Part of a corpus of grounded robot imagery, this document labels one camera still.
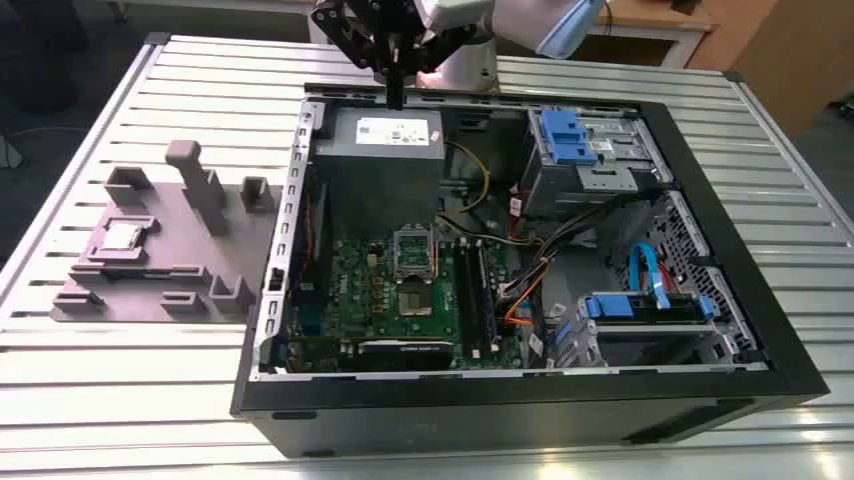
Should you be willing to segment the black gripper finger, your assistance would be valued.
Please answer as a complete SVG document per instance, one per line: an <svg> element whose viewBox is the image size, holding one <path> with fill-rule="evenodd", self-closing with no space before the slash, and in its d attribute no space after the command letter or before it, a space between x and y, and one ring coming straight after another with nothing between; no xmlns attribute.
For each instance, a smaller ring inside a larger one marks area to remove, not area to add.
<svg viewBox="0 0 854 480"><path fill-rule="evenodd" d="M404 105L407 78L419 72L432 73L452 53L475 36L476 26L460 26L442 31L424 43L416 42L426 32L406 30L395 35L395 108Z"/></svg>
<svg viewBox="0 0 854 480"><path fill-rule="evenodd" d="M386 106L396 108L396 90L387 74L382 72L378 45L356 27L344 13L344 2L316 2L310 20L320 29L331 43L339 48L347 59L359 69L370 69L375 80L386 86Z"/></svg>

